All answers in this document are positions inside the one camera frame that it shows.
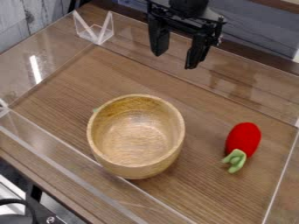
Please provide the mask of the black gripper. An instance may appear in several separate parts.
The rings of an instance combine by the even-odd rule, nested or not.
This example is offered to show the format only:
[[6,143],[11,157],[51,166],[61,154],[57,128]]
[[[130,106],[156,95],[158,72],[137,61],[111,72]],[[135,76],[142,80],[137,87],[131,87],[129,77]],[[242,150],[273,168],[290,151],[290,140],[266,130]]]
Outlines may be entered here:
[[193,35],[186,69],[205,61],[212,45],[221,43],[226,18],[210,8],[210,0],[146,0],[151,51],[160,57],[170,47],[169,27]]

